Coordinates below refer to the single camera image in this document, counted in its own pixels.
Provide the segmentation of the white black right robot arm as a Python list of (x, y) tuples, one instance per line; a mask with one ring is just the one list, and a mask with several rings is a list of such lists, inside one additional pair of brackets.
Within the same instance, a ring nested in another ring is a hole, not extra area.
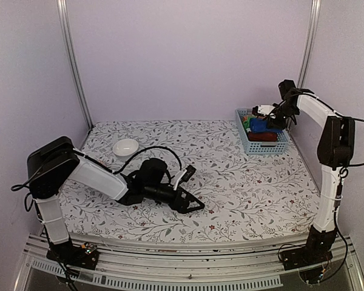
[(288, 119), (295, 121), (297, 115), (305, 113), (322, 128), (317, 146), (322, 170), (319, 209), (306, 244), (298, 253), (306, 264), (315, 264), (329, 259), (338, 232), (343, 181), (354, 154), (355, 122), (339, 115), (312, 91), (297, 88), (292, 80), (285, 79), (278, 89), (282, 101), (268, 113), (269, 127), (283, 129)]

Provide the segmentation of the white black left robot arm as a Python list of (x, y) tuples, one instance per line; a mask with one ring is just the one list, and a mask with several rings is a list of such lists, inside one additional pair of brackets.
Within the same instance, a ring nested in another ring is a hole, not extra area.
[(84, 184), (125, 206), (151, 199), (187, 214), (205, 207), (180, 186), (195, 171), (195, 167), (188, 166), (172, 176), (163, 160), (149, 158), (138, 170), (125, 175), (123, 169), (112, 170), (80, 152), (70, 138), (62, 136), (29, 155), (25, 184), (36, 203), (51, 248), (65, 263), (73, 263), (78, 258), (78, 250), (71, 242), (58, 199), (66, 181)]

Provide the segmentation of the dark red towel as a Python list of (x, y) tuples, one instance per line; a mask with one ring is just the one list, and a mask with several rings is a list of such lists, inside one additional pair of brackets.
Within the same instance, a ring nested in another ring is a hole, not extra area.
[(248, 140), (253, 142), (276, 142), (277, 134), (275, 132), (249, 132)]

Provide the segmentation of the blue towel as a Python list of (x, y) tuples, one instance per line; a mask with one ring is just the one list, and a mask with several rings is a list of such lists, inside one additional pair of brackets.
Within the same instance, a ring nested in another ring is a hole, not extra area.
[(249, 120), (249, 128), (253, 133), (264, 133), (264, 132), (272, 132), (272, 133), (281, 133), (282, 130), (275, 128), (268, 128), (267, 121), (260, 118), (251, 118)]

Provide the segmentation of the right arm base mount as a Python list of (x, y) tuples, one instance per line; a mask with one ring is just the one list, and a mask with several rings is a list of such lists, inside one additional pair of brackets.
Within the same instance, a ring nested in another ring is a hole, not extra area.
[(323, 281), (332, 259), (331, 247), (334, 240), (308, 238), (304, 246), (280, 250), (278, 258), (285, 270), (301, 269), (318, 264), (317, 267), (299, 272), (299, 276), (306, 284), (319, 284)]

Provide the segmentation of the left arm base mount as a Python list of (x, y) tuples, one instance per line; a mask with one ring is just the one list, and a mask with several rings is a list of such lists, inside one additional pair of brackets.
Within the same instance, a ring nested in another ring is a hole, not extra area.
[(67, 241), (62, 244), (50, 243), (46, 257), (64, 265), (95, 270), (99, 251), (95, 244), (89, 242), (75, 246), (71, 241)]

